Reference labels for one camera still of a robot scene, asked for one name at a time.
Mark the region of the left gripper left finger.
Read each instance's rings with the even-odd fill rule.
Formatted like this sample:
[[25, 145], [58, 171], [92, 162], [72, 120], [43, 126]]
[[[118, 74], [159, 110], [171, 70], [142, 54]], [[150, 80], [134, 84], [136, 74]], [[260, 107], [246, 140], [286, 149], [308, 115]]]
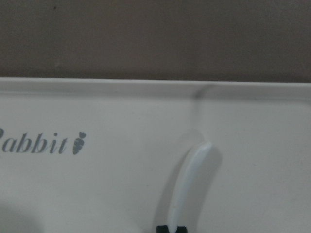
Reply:
[[169, 233], [169, 229], [167, 225], [159, 225], [159, 226], [156, 226], [155, 232], [156, 233]]

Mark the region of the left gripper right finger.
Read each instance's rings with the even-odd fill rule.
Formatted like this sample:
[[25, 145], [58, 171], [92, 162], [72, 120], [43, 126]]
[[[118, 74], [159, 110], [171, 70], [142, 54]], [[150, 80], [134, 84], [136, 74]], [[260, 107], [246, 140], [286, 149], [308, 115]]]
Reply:
[[175, 233], [187, 233], [186, 226], [178, 226]]

